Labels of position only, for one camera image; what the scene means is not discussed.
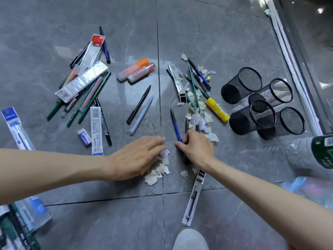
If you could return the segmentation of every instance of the gray pen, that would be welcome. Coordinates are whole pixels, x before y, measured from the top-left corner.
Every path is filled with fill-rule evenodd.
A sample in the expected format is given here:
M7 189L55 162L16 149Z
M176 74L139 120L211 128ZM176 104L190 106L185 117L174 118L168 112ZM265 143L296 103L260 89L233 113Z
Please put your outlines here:
M148 100L147 104L145 105L143 111L141 112L141 114L140 114L138 120L135 122L134 126L133 126L132 129L129 131L131 135L133 135L133 134L135 133L135 131L136 131L136 129L138 128L138 126L139 126L141 120L144 118L144 115L146 114L146 112L147 112L149 106L151 105L153 98L154 98L154 96L152 96L152 97L149 98L149 100Z

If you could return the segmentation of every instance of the yellow glue stick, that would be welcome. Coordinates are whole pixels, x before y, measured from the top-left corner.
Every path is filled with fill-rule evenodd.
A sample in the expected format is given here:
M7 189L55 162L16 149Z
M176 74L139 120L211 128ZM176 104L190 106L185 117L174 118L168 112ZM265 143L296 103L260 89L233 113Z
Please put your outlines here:
M230 116L221 109L219 105L216 104L215 100L209 97L206 104L222 119L223 122L227 122Z

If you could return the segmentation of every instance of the orange highlighter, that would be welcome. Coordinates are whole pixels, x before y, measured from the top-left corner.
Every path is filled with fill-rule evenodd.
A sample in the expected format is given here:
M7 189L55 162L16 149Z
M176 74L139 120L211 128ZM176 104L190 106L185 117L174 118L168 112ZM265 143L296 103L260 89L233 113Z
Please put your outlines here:
M133 66L128 67L124 71L121 71L117 75L117 79L118 79L118 81L123 81L128 76L130 76L134 72L138 71L140 68L143 68L143 67L148 66L148 65L149 65L149 61L146 58L143 58L143 59L139 60L138 62L136 62Z

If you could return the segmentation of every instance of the pencil cup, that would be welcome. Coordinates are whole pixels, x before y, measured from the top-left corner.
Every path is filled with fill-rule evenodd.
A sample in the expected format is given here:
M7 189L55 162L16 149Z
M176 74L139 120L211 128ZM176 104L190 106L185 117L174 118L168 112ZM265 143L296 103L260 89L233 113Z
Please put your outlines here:
M257 107L267 107L263 112L256 112ZM229 119L231 129L244 135L260 129L267 129L274 126L276 121L275 111L272 106L263 100L257 100L251 105L232 113Z
M260 74L253 68L242 68L238 74L221 88L223 99L230 104L236 104L253 92L262 88Z
M267 86L251 94L248 100L249 105L256 100L264 100L268 102L270 106L275 107L283 103L291 102L293 100L293 94L291 87L286 81L275 78ZM265 110L266 109L256 109L257 112Z
M298 110L285 107L276 113L276 123L272 128L258 130L264 139L286 136L289 134L300 135L305 131L305 120Z

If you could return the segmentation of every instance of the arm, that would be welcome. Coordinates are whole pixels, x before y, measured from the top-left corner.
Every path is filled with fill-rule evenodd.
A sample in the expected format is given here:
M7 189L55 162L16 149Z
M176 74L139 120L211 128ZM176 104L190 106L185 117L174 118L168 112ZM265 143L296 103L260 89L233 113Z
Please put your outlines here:
M332 249L333 212L297 194L232 168L214 157L205 135L189 130L176 146L202 171L244 201L296 249Z
M142 137L109 156L0 149L0 205L65 185L138 176L166 149L164 140Z

